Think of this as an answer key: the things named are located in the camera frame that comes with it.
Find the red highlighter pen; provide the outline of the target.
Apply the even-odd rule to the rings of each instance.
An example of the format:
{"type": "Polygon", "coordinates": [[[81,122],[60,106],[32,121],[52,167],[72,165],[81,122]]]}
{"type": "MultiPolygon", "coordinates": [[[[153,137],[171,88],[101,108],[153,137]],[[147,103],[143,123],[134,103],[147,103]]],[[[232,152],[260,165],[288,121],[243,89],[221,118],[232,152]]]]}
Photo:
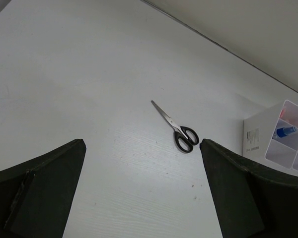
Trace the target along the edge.
{"type": "Polygon", "coordinates": [[[282,111],[281,111],[281,113],[280,113],[280,118],[283,118],[285,112],[286,112],[286,108],[283,108],[282,111]]]}

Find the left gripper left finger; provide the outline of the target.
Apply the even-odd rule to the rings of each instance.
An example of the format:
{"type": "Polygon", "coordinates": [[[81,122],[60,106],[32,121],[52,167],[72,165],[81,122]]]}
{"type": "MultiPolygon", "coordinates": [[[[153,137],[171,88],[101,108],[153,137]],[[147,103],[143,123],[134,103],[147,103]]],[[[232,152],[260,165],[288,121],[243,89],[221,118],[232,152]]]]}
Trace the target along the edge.
{"type": "Polygon", "coordinates": [[[75,139],[0,171],[0,238],[61,238],[85,154],[75,139]]]}

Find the blue capped glue pen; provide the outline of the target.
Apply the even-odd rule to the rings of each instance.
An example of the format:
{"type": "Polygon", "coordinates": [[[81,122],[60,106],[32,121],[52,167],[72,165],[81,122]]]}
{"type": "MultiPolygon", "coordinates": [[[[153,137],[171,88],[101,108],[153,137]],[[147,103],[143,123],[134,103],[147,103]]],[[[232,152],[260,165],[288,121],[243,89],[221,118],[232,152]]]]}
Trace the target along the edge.
{"type": "Polygon", "coordinates": [[[276,130],[275,135],[278,138],[283,138],[283,137],[289,136],[295,132],[297,132],[297,128],[295,126],[281,127],[276,130]]]}

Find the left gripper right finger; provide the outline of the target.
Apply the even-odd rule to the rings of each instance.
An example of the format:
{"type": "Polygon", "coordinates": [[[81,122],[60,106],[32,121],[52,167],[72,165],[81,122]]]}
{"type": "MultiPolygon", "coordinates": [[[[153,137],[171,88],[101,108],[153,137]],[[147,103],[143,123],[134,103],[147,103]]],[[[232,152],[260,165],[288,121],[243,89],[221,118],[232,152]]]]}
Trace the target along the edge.
{"type": "Polygon", "coordinates": [[[298,238],[298,177],[210,139],[200,150],[224,238],[298,238]]]}

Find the black handled scissors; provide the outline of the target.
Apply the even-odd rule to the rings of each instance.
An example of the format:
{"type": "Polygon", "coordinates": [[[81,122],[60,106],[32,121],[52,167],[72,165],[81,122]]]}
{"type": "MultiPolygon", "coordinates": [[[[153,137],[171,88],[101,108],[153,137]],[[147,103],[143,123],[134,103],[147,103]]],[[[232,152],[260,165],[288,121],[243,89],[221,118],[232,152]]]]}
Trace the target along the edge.
{"type": "Polygon", "coordinates": [[[178,149],[183,153],[191,153],[193,151],[193,147],[198,145],[200,141],[197,133],[189,127],[177,125],[172,117],[159,107],[155,101],[151,100],[151,103],[164,120],[173,128],[174,142],[178,149]]]}

